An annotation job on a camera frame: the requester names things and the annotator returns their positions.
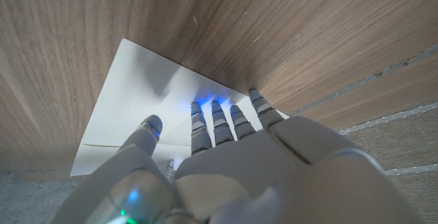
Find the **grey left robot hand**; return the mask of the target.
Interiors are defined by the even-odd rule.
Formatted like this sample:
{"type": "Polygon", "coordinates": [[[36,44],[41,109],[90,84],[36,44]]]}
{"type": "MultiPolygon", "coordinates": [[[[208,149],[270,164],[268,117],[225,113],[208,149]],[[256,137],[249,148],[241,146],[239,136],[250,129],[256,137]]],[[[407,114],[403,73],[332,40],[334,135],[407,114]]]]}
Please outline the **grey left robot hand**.
{"type": "Polygon", "coordinates": [[[378,162],[337,132],[282,117],[257,91],[257,131],[212,103],[214,134],[191,105],[191,155],[166,177],[152,159],[162,131],[144,119],[64,201],[54,223],[420,223],[378,162]]]}

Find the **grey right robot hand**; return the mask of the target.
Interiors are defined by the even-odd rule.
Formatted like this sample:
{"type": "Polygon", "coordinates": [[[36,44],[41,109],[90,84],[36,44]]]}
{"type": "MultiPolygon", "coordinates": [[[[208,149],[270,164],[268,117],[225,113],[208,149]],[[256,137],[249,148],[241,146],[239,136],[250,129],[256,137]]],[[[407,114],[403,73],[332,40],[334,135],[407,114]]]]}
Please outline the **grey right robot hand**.
{"type": "Polygon", "coordinates": [[[173,180],[174,165],[175,161],[173,159],[170,159],[168,162],[168,166],[166,167],[166,177],[169,181],[173,180]]]}

